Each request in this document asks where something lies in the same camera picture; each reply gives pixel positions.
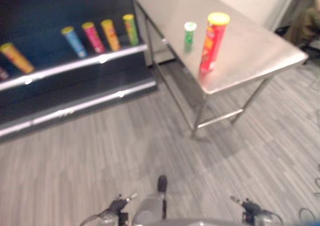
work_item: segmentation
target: red pringles can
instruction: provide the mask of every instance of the red pringles can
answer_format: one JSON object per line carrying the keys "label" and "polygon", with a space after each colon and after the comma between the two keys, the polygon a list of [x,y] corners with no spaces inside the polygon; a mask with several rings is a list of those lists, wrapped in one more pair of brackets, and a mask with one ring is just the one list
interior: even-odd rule
{"label": "red pringles can", "polygon": [[208,16],[201,70],[210,71],[214,69],[224,32],[229,22],[230,17],[222,12],[214,12]]}
{"label": "red pringles can", "polygon": [[98,36],[95,24],[91,21],[86,22],[82,25],[82,28],[85,31],[85,34],[88,37],[96,53],[105,52],[105,47]]}

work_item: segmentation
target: yellow lid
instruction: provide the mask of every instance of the yellow lid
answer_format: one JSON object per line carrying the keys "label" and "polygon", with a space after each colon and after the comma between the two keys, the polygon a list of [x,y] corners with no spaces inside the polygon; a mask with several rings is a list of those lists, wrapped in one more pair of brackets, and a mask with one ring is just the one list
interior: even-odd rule
{"label": "yellow lid", "polygon": [[72,32],[73,30],[74,30],[74,28],[72,26],[67,26],[61,30],[61,33],[68,34],[68,33]]}
{"label": "yellow lid", "polygon": [[230,22],[230,16],[222,12],[214,12],[208,16],[208,21],[213,25],[227,25]]}
{"label": "yellow lid", "polygon": [[3,44],[1,47],[0,47],[0,50],[1,51],[5,51],[5,50],[8,50],[10,47],[12,47],[13,44],[11,42],[8,42],[8,43],[5,43]]}
{"label": "yellow lid", "polygon": [[133,19],[135,16],[133,15],[133,14],[127,14],[127,15],[124,15],[123,16],[123,19],[124,20],[131,20],[131,19]]}
{"label": "yellow lid", "polygon": [[82,28],[83,29],[88,29],[88,28],[91,28],[93,26],[95,26],[95,24],[92,21],[89,21],[89,22],[86,22],[86,23],[82,24]]}
{"label": "yellow lid", "polygon": [[103,20],[101,22],[101,25],[110,25],[110,24],[112,24],[112,20],[111,19],[106,19],[106,20]]}

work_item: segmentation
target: person's leg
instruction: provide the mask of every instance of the person's leg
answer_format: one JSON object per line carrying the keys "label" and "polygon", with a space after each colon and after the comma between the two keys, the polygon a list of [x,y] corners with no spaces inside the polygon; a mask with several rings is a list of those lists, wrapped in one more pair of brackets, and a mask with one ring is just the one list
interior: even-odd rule
{"label": "person's leg", "polygon": [[319,35],[320,14],[312,7],[305,10],[292,24],[284,38],[292,44],[303,47]]}

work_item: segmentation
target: pringles can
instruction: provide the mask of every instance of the pringles can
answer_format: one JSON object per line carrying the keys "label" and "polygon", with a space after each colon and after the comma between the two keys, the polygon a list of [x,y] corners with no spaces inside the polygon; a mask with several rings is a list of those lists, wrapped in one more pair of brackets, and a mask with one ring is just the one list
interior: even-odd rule
{"label": "pringles can", "polygon": [[0,81],[5,80],[9,77],[8,72],[3,69],[2,67],[0,67]]}
{"label": "pringles can", "polygon": [[34,71],[34,66],[15,48],[12,43],[3,44],[0,51],[23,73]]}
{"label": "pringles can", "polygon": [[96,53],[105,52],[105,47],[98,36],[95,24],[91,21],[86,22],[82,25],[82,28],[85,31],[85,34],[88,37]]}
{"label": "pringles can", "polygon": [[103,28],[103,31],[105,32],[105,36],[109,42],[111,50],[113,51],[120,50],[121,47],[120,47],[120,43],[117,37],[117,33],[115,30],[113,21],[110,19],[103,20],[101,22],[101,26]]}
{"label": "pringles can", "polygon": [[207,33],[200,65],[201,70],[209,71],[214,69],[224,32],[229,22],[230,17],[222,12],[214,12],[208,16]]}
{"label": "pringles can", "polygon": [[87,56],[87,51],[84,45],[81,43],[75,29],[72,26],[67,26],[61,30],[62,35],[65,36],[66,40],[77,53],[80,58]]}
{"label": "pringles can", "polygon": [[138,45],[139,39],[138,39],[138,33],[137,33],[137,27],[135,23],[135,16],[133,14],[127,14],[123,16],[124,24],[126,31],[128,33],[129,41],[131,45]]}

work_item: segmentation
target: pink can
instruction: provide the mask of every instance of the pink can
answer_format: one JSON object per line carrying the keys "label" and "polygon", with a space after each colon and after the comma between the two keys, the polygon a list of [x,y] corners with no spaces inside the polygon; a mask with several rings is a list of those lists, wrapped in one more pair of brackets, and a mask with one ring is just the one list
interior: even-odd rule
{"label": "pink can", "polygon": [[82,28],[85,31],[85,34],[88,37],[88,39],[89,39],[91,45],[93,46],[94,50],[96,51],[96,53],[105,52],[106,49],[98,36],[95,24],[91,21],[86,22],[82,25]]}

